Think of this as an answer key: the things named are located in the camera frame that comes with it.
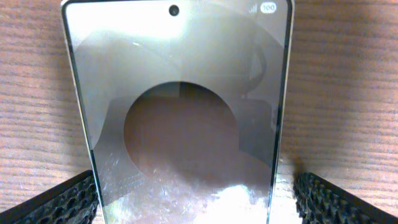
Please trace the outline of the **Galaxy smartphone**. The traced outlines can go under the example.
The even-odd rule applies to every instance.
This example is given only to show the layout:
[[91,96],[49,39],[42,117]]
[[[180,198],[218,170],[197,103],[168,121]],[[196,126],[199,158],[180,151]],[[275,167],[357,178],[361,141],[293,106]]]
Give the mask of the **Galaxy smartphone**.
[[268,223],[295,4],[63,1],[106,223]]

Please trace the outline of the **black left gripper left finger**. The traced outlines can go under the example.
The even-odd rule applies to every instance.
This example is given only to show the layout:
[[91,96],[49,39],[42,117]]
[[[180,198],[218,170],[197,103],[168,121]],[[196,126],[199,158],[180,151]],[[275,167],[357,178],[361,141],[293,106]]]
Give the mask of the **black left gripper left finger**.
[[1,223],[90,224],[99,205],[92,170],[1,212]]

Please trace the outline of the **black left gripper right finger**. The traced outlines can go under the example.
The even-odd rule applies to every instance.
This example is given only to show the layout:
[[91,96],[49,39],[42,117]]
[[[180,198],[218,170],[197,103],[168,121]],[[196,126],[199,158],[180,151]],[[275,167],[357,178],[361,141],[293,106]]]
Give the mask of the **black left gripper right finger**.
[[397,224],[397,217],[311,172],[295,174],[294,197],[303,223]]

